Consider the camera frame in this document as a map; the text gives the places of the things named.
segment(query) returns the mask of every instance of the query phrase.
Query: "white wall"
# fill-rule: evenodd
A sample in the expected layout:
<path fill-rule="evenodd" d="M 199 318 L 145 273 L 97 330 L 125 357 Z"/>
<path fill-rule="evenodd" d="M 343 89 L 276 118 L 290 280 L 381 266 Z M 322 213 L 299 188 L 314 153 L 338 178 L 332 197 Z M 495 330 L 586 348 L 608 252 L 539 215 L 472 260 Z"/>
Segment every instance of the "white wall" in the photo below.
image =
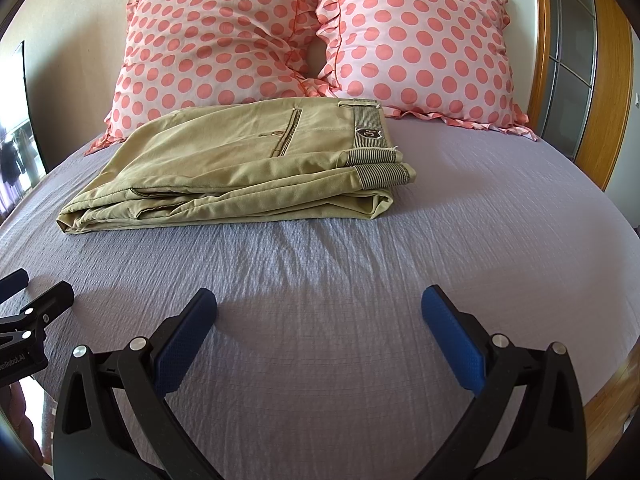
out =
<path fill-rule="evenodd" d="M 25 41 L 33 129 L 50 167 L 104 130 L 122 65 L 127 0 L 25 0 L 0 59 Z"/>
<path fill-rule="evenodd" d="M 513 69 L 513 100 L 526 110 L 536 65 L 538 0 L 509 0 L 506 9 L 511 23 L 504 29 L 504 41 Z"/>
<path fill-rule="evenodd" d="M 640 40 L 631 30 L 634 43 L 634 80 L 631 109 L 625 137 L 605 194 L 617 206 L 632 227 L 640 225 L 640 109 L 636 92 L 640 92 Z"/>

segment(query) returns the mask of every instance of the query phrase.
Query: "wooden floor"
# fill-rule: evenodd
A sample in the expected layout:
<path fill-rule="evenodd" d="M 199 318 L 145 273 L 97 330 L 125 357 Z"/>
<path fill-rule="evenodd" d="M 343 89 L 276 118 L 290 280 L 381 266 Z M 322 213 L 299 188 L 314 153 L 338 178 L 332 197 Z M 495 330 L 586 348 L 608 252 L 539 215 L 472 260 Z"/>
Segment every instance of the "wooden floor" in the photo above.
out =
<path fill-rule="evenodd" d="M 640 340 L 624 364 L 584 407 L 588 468 L 591 474 L 609 455 L 626 418 L 640 399 Z"/>

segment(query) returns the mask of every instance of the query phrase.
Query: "folded pants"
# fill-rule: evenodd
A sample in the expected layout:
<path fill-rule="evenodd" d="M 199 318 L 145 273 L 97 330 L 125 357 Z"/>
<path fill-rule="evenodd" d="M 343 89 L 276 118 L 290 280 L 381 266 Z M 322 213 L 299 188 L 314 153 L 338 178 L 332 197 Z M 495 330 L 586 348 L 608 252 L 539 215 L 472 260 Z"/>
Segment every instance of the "folded pants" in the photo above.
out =
<path fill-rule="evenodd" d="M 372 219 L 414 170 L 376 102 L 281 98 L 151 121 L 64 206 L 65 233 L 303 218 Z"/>

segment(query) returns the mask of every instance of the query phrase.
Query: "pillow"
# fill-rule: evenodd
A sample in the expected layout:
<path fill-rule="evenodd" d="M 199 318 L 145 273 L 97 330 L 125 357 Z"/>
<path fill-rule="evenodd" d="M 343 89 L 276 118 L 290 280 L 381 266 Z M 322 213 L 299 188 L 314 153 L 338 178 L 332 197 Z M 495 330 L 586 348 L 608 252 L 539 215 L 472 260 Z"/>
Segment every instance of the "pillow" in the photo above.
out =
<path fill-rule="evenodd" d="M 106 132 L 87 153 L 190 106 L 301 97 L 317 0 L 129 0 Z"/>
<path fill-rule="evenodd" d="M 319 0 L 323 95 L 377 99 L 385 115 L 525 135 L 503 28 L 507 0 Z"/>

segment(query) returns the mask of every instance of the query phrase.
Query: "silver bolt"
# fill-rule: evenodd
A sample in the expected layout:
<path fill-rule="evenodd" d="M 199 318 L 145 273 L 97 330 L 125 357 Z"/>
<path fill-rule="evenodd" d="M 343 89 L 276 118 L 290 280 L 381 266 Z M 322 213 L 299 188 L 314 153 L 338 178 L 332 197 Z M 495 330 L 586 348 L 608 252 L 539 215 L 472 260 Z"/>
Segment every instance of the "silver bolt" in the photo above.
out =
<path fill-rule="evenodd" d="M 555 343 L 553 343 L 551 345 L 551 348 L 553 349 L 553 351 L 558 354 L 558 355 L 564 355 L 566 354 L 566 346 L 564 346 L 562 343 L 559 343 L 558 341 L 556 341 Z"/>
<path fill-rule="evenodd" d="M 74 357 L 82 357 L 86 354 L 86 346 L 80 345 L 74 348 Z"/>
<path fill-rule="evenodd" d="M 142 350 L 146 346 L 146 339 L 143 337 L 137 337 L 131 340 L 129 343 L 129 348 L 134 351 Z"/>
<path fill-rule="evenodd" d="M 491 338 L 491 342 L 498 348 L 507 348 L 509 346 L 509 338 L 503 334 L 496 334 Z"/>

